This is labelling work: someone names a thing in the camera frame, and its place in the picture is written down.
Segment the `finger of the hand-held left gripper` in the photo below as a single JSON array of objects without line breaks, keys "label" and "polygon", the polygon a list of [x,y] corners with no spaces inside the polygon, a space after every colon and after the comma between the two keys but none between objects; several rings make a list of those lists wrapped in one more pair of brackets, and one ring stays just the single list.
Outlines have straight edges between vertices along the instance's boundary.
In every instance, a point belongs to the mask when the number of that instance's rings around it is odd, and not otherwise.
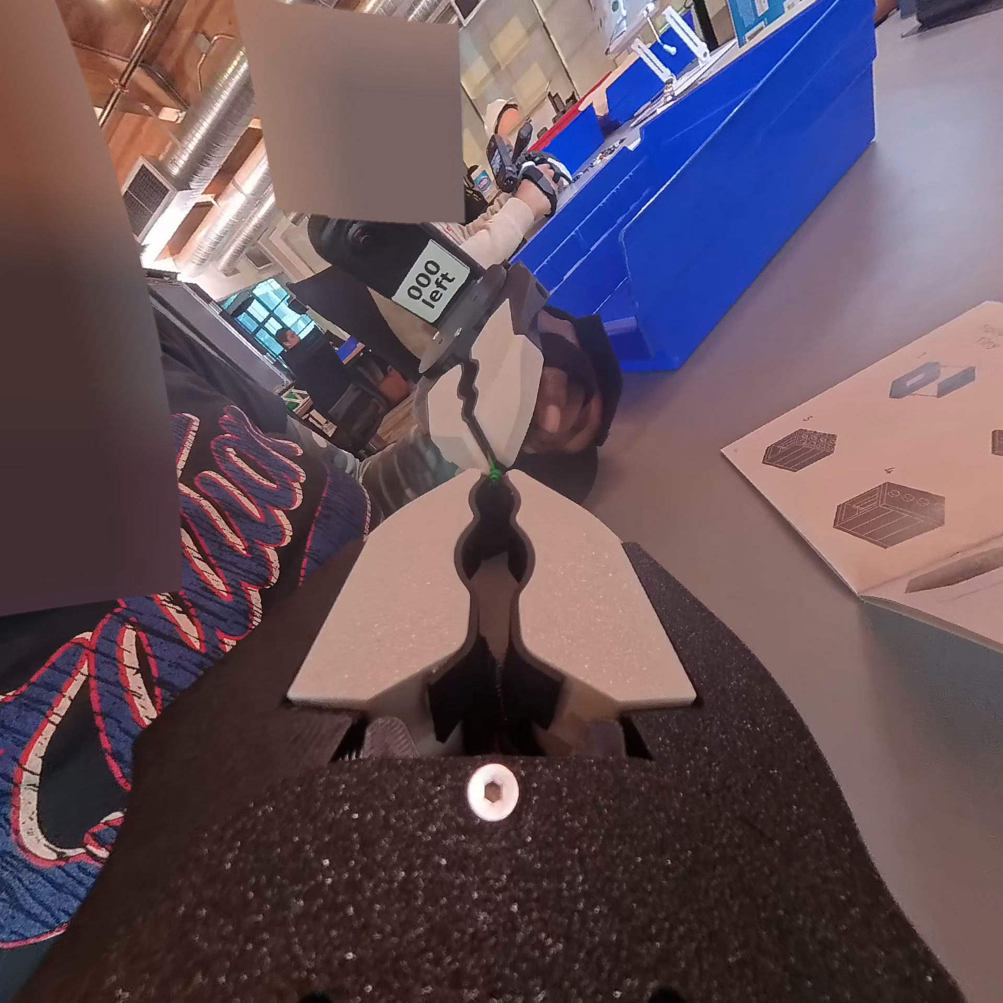
[{"label": "finger of the hand-held left gripper", "polygon": [[517,330],[509,303],[488,317],[459,386],[462,469],[509,469],[529,436],[543,375],[542,350]]},{"label": "finger of the hand-held left gripper", "polygon": [[458,470],[489,474],[489,459],[466,421],[462,377],[462,367],[457,365],[431,384],[425,396],[428,433],[442,457]]}]

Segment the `white instruction booklet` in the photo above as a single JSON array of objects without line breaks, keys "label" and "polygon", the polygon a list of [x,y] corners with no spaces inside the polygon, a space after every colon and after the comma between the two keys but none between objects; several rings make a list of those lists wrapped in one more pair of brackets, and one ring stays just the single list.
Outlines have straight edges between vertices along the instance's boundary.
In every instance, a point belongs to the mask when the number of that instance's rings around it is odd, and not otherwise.
[{"label": "white instruction booklet", "polygon": [[722,448],[863,602],[1002,649],[1002,305]]}]

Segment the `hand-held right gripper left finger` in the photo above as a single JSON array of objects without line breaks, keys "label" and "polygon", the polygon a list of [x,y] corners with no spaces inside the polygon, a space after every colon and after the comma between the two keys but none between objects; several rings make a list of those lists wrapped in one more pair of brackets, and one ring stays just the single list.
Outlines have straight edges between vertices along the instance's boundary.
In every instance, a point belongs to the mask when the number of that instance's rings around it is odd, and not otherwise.
[{"label": "hand-held right gripper left finger", "polygon": [[370,533],[287,697],[396,717],[411,734],[456,734],[481,655],[459,564],[478,470],[400,508]]}]

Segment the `small blue plastic bin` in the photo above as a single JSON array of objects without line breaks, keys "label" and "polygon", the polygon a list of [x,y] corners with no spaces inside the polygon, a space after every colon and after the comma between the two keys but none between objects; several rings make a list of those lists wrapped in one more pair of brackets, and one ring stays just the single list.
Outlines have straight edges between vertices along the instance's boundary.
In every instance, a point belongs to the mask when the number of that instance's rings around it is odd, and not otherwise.
[{"label": "small blue plastic bin", "polygon": [[604,77],[531,147],[558,160],[575,176],[612,141],[612,136],[653,102],[679,91],[709,67],[709,55],[694,52],[673,32],[647,45],[636,37],[632,60]]}]

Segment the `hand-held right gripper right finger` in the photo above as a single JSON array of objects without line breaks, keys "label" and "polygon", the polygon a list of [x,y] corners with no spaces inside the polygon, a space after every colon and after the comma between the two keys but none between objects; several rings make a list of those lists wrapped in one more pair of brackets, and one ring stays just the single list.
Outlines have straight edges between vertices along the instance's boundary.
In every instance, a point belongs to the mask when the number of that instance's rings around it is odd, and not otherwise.
[{"label": "hand-held right gripper right finger", "polygon": [[691,705],[696,691],[615,533],[521,471],[508,476],[527,567],[511,613],[506,701],[543,734]]}]

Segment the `person's left hand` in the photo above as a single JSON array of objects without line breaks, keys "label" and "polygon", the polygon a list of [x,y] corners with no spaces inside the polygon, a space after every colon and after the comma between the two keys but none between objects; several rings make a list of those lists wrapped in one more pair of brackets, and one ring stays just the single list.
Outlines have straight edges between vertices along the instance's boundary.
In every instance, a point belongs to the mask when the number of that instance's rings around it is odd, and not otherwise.
[{"label": "person's left hand", "polygon": [[533,324],[544,369],[516,469],[559,493],[585,496],[619,406],[620,364],[598,316],[545,307]]}]

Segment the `person's left forearm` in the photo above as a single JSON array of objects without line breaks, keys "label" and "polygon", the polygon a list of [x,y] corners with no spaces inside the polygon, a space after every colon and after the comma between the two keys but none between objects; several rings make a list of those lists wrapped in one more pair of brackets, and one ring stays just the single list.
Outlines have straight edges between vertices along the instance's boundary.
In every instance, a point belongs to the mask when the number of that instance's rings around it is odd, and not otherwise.
[{"label": "person's left forearm", "polygon": [[361,463],[358,480],[380,521],[452,480],[458,467],[444,458],[428,432],[415,426]]}]

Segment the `person's dark clothing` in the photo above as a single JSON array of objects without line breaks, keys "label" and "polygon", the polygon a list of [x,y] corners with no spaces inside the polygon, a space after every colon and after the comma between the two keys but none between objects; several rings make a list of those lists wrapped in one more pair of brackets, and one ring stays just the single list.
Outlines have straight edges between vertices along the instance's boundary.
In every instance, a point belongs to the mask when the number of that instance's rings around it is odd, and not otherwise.
[{"label": "person's dark clothing", "polygon": [[107,862],[132,749],[378,508],[358,459],[155,312],[180,495],[178,592],[2,618],[2,995]]}]

